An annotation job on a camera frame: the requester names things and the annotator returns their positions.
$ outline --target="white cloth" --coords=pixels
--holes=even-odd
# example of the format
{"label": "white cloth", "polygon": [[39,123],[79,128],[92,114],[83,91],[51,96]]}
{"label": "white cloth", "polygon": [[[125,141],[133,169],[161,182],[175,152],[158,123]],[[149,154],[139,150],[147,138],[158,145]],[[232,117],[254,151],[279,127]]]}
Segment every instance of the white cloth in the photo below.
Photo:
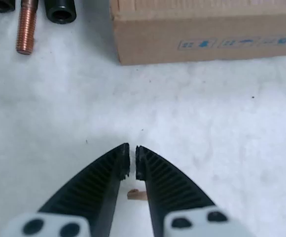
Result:
{"label": "white cloth", "polygon": [[[122,67],[107,3],[56,25],[39,4],[31,56],[15,51],[19,2],[0,14],[0,231],[84,166],[129,142],[193,179],[257,237],[286,236],[286,57]],[[122,183],[111,237],[152,236]]]}

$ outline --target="brown cardboard box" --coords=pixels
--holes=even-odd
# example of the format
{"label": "brown cardboard box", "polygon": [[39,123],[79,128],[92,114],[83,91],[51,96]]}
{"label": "brown cardboard box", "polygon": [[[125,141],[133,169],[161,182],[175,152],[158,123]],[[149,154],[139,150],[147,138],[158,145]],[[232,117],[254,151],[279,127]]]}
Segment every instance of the brown cardboard box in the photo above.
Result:
{"label": "brown cardboard box", "polygon": [[123,65],[286,55],[286,0],[111,0]]}

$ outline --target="bolt thread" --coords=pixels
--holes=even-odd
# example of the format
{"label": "bolt thread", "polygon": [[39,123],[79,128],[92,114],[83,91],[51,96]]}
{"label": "bolt thread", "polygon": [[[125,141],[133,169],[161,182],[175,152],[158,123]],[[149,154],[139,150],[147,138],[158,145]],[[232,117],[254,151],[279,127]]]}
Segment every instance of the bolt thread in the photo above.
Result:
{"label": "bolt thread", "polygon": [[36,9],[22,6],[20,10],[16,50],[29,55],[34,49],[34,34],[36,28]]}

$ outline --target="black pipe fitting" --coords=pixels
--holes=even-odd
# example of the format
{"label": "black pipe fitting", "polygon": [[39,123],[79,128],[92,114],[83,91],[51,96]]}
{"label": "black pipe fitting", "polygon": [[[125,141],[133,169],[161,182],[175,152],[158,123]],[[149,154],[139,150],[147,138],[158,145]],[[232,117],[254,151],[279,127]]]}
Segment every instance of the black pipe fitting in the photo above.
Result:
{"label": "black pipe fitting", "polygon": [[76,19],[74,0],[44,0],[48,19],[57,24],[71,23]]}
{"label": "black pipe fitting", "polygon": [[0,13],[15,10],[15,0],[0,0]]}

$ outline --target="copper threaded rod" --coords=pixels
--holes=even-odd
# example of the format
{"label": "copper threaded rod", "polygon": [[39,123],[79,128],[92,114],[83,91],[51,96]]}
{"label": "copper threaded rod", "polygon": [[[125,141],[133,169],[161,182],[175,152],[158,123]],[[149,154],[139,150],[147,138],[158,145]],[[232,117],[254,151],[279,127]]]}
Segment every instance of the copper threaded rod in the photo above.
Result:
{"label": "copper threaded rod", "polygon": [[16,43],[18,53],[29,55],[33,52],[37,8],[38,0],[21,0]]}

